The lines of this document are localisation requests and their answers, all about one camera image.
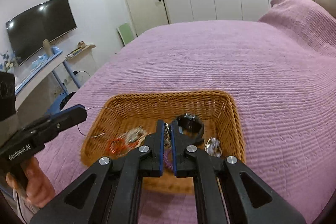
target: bed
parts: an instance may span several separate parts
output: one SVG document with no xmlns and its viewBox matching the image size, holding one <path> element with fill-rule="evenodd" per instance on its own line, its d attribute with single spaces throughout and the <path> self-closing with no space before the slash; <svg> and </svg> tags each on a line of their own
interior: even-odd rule
<svg viewBox="0 0 336 224">
<path fill-rule="evenodd" d="M 66 107 L 102 106 L 120 93 L 227 91 L 240 115 L 246 164 L 310 224 L 336 188 L 336 20 L 311 0 L 272 6 L 259 22 L 151 29 Z M 89 115 L 86 129 L 94 119 Z M 86 169 L 83 141 L 74 127 L 37 155 L 57 193 Z M 194 197 L 144 191 L 139 223 L 197 223 Z"/>
</svg>

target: tv stand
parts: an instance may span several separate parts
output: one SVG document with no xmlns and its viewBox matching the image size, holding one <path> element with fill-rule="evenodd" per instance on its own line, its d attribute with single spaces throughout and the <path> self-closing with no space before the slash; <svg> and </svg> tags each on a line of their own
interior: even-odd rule
<svg viewBox="0 0 336 224">
<path fill-rule="evenodd" d="M 15 95 L 16 102 L 15 107 L 16 110 L 20 107 L 23 101 L 28 97 L 28 95 L 38 86 L 39 83 L 42 82 L 44 78 L 47 77 L 48 74 L 53 73 L 58 84 L 64 90 L 66 94 L 68 94 L 67 88 L 63 85 L 61 79 L 58 77 L 56 72 L 54 71 L 59 65 L 63 64 L 69 75 L 71 76 L 75 85 L 80 88 L 81 83 L 78 81 L 76 76 L 73 74 L 70 65 L 66 61 L 66 55 L 63 51 L 55 51 L 53 48 L 53 56 L 50 56 L 45 62 L 43 62 L 40 66 L 34 69 L 31 74 L 24 79 L 19 85 L 15 87 Z"/>
</svg>

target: wicker basket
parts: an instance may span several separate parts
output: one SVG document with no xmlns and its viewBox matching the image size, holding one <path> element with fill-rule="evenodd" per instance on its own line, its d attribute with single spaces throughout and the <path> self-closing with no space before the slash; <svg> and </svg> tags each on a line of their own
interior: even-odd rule
<svg viewBox="0 0 336 224">
<path fill-rule="evenodd" d="M 197 91 L 154 94 L 120 94 L 108 100 L 96 118 L 82 150 L 82 162 L 90 166 L 106 154 L 106 145 L 126 131 L 142 126 L 147 132 L 155 132 L 156 121 L 171 122 L 186 112 L 198 115 L 204 123 L 205 143 L 211 136 L 221 141 L 224 155 L 234 155 L 245 162 L 245 143 L 237 108 L 226 92 Z M 162 193 L 193 193 L 192 178 L 179 178 L 168 171 L 161 178 L 144 178 L 143 187 Z"/>
</svg>

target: human hand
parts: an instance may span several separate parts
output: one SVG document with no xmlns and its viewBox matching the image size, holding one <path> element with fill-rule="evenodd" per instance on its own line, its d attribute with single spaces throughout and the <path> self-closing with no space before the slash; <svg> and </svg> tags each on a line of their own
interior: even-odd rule
<svg viewBox="0 0 336 224">
<path fill-rule="evenodd" d="M 55 197 L 53 185 L 41 170 L 35 157 L 28 160 L 27 168 L 24 171 L 28 179 L 26 201 L 36 207 L 43 208 Z M 10 187 L 18 190 L 18 183 L 10 173 L 7 174 L 6 181 Z"/>
</svg>

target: tv screen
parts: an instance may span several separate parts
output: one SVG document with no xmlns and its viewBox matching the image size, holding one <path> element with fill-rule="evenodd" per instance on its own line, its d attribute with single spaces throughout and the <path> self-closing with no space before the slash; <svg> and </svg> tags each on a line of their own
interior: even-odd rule
<svg viewBox="0 0 336 224">
<path fill-rule="evenodd" d="M 41 3 L 6 23 L 9 40 L 19 65 L 50 42 L 77 28 L 68 0 Z"/>
</svg>

